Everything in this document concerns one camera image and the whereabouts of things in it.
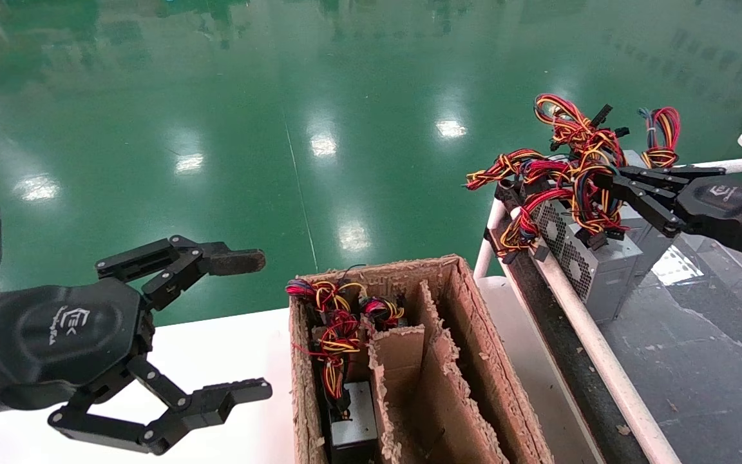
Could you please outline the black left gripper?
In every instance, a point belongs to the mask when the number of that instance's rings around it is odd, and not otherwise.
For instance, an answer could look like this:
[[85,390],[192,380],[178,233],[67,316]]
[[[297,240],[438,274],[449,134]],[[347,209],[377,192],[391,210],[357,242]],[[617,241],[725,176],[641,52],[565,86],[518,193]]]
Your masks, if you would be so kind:
[[[97,261],[97,275],[108,278],[102,281],[0,293],[0,406],[45,409],[67,402],[48,418],[59,434],[154,455],[189,432],[224,425],[235,406],[271,398],[272,385],[260,377],[186,393],[138,356],[152,349],[155,333],[146,306],[161,311],[206,275],[256,273],[265,264],[260,249],[174,235]],[[144,299],[122,283],[149,275]],[[94,403],[134,381],[166,406],[159,418],[145,425],[90,413]]]

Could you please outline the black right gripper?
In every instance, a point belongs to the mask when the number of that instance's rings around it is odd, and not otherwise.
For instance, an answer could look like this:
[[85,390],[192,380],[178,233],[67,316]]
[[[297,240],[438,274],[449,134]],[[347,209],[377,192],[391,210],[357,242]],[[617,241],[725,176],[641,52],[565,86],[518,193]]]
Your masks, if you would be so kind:
[[627,166],[594,180],[611,199],[626,202],[667,237],[679,234],[684,222],[689,234],[742,237],[742,182],[716,177],[721,175],[725,168]]

